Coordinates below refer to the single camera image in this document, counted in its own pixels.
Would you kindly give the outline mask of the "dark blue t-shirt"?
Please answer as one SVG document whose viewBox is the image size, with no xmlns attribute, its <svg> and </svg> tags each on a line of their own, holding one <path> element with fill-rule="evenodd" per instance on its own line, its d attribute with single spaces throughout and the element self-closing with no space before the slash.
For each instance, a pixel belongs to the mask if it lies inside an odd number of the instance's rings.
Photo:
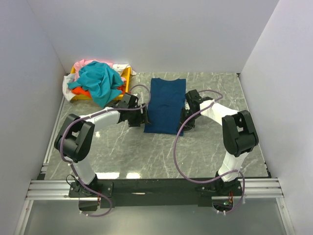
<svg viewBox="0 0 313 235">
<path fill-rule="evenodd" d="M 181 111 L 185 106 L 186 80 L 151 79 L 151 100 L 148 104 L 150 124 L 144 133 L 176 135 Z"/>
</svg>

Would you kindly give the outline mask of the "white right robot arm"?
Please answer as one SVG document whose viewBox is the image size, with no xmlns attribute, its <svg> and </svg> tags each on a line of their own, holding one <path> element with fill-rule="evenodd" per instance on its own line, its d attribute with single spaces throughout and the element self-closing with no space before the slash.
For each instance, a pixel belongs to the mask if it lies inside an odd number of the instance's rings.
<svg viewBox="0 0 313 235">
<path fill-rule="evenodd" d="M 226 149 L 222 166 L 212 180 L 207 180 L 213 185 L 213 190 L 219 195 L 226 195 L 236 188 L 241 166 L 247 155 L 259 143 L 259 138 L 251 117 L 247 110 L 237 111 L 218 103 L 220 97 L 201 97 L 197 90 L 185 94 L 188 108 L 182 108 L 180 127 L 177 137 L 182 131 L 195 127 L 195 120 L 207 117 L 217 122 L 222 127 L 223 143 Z"/>
</svg>

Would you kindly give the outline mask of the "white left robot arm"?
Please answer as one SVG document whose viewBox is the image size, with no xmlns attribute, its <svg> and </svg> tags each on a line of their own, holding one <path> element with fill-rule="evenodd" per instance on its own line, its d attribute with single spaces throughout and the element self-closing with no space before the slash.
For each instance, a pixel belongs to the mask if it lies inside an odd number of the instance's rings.
<svg viewBox="0 0 313 235">
<path fill-rule="evenodd" d="M 55 139 L 54 148 L 59 151 L 62 160 L 73 168 L 74 177 L 85 196 L 94 196 L 100 187 L 97 175 L 87 159 L 94 132 L 125 121 L 129 127 L 149 124 L 148 105 L 139 104 L 138 101 L 136 95 L 126 93 L 120 101 L 101 111 L 83 116 L 69 114 L 66 117 Z"/>
</svg>

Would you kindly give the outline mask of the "teal t-shirt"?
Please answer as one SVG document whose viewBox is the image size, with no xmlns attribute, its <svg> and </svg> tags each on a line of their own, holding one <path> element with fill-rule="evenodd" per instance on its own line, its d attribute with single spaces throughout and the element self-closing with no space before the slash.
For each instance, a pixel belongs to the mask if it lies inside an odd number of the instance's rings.
<svg viewBox="0 0 313 235">
<path fill-rule="evenodd" d="M 97 61 L 83 66 L 78 71 L 79 77 L 74 82 L 69 82 L 68 88 L 82 88 L 89 91 L 92 100 L 100 107 L 105 107 L 110 101 L 122 94 L 118 88 L 124 81 L 118 72 L 108 64 Z"/>
</svg>

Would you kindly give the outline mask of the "yellow plastic bin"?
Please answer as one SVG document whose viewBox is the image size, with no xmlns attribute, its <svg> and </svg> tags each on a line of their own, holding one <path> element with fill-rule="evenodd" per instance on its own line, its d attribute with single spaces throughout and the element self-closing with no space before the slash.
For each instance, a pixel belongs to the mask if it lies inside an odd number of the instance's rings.
<svg viewBox="0 0 313 235">
<path fill-rule="evenodd" d="M 129 84 L 130 84 L 130 79 L 132 77 L 131 75 L 131 68 L 125 68 L 121 74 L 122 78 L 125 78 L 126 81 L 124 82 L 124 85 L 126 86 L 126 91 L 129 91 Z M 124 94 L 120 94 L 119 96 L 115 97 L 114 100 L 121 100 Z M 84 95 L 75 95 L 74 100 L 92 100 L 92 98 L 86 97 Z"/>
</svg>

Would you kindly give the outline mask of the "orange t-shirt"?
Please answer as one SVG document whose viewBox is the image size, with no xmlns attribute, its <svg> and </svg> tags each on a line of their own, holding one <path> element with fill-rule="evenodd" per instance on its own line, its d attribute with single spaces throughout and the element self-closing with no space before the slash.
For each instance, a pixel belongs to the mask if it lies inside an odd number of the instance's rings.
<svg viewBox="0 0 313 235">
<path fill-rule="evenodd" d="M 125 93 L 126 91 L 126 86 L 125 85 L 122 85 L 120 87 L 117 88 L 118 90 L 121 90 L 122 91 L 122 94 Z M 76 87 L 74 89 L 71 90 L 73 94 L 75 95 L 84 95 L 86 97 L 89 97 L 91 98 L 91 94 L 88 90 L 84 90 L 82 87 Z"/>
</svg>

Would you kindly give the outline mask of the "white t-shirt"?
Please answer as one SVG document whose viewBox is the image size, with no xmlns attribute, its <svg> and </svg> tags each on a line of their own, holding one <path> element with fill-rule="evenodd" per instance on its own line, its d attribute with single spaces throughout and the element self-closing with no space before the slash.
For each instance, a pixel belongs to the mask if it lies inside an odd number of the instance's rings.
<svg viewBox="0 0 313 235">
<path fill-rule="evenodd" d="M 113 64 L 113 70 L 115 70 L 119 75 L 121 76 L 123 70 L 125 68 L 131 68 L 131 75 L 132 77 L 135 76 L 137 73 L 132 69 L 132 67 L 129 64 Z M 72 73 L 75 72 L 75 69 L 72 67 L 71 72 L 69 75 L 64 76 L 63 79 L 63 95 L 66 98 L 66 100 L 71 101 L 74 100 L 74 94 L 71 92 L 72 89 L 68 87 L 68 83 L 74 82 L 75 74 Z"/>
</svg>

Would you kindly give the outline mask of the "pink t-shirt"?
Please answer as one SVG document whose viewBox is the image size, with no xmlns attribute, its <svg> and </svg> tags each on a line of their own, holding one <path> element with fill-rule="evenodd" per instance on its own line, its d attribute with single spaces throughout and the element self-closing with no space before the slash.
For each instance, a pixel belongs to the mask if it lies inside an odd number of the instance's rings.
<svg viewBox="0 0 313 235">
<path fill-rule="evenodd" d="M 74 81 L 76 81 L 76 80 L 79 78 L 79 70 L 80 70 L 82 67 L 84 67 L 84 66 L 86 66 L 86 65 L 88 65 L 88 64 L 90 64 L 90 63 L 92 63 L 92 62 L 105 63 L 105 64 L 107 64 L 111 69 L 113 68 L 113 63 L 111 63 L 111 62 L 99 61 L 99 60 L 85 60 L 85 59 L 83 59 L 83 60 L 80 60 L 80 61 L 76 62 L 76 63 L 73 65 L 73 68 L 75 69 L 75 72 L 72 72 L 72 73 L 75 74 Z"/>
</svg>

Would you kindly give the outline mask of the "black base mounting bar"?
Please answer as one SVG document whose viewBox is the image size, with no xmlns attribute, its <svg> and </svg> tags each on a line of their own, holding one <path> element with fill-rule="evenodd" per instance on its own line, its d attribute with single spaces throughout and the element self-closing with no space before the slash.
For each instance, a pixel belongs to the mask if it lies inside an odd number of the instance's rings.
<svg viewBox="0 0 313 235">
<path fill-rule="evenodd" d="M 93 191 L 85 189 L 77 180 L 70 184 L 69 198 L 79 199 L 79 209 L 96 211 L 97 208 L 138 206 L 184 206 L 217 207 L 229 211 L 233 202 L 213 203 L 214 197 L 231 200 L 243 193 L 238 179 L 224 183 L 217 180 L 202 184 L 185 179 L 115 179 L 98 180 L 92 184 Z"/>
</svg>

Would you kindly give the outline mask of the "aluminium frame rail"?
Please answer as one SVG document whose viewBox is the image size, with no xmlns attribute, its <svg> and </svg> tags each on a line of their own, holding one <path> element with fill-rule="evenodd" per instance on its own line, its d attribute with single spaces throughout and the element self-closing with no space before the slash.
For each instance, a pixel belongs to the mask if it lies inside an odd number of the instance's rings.
<svg viewBox="0 0 313 235">
<path fill-rule="evenodd" d="M 176 140 L 174 135 L 146 134 L 127 122 L 93 135 L 88 160 L 100 180 L 183 179 L 213 177 L 225 149 L 222 128 L 207 117 Z M 79 215 L 79 199 L 69 198 L 65 175 L 70 168 L 52 148 L 45 180 L 30 183 L 19 233 L 25 235 L 293 235 L 291 216 L 278 179 L 271 178 L 259 147 L 243 164 L 244 201 L 234 212 L 217 214 L 213 207 L 116 207 L 99 218 Z"/>
</svg>

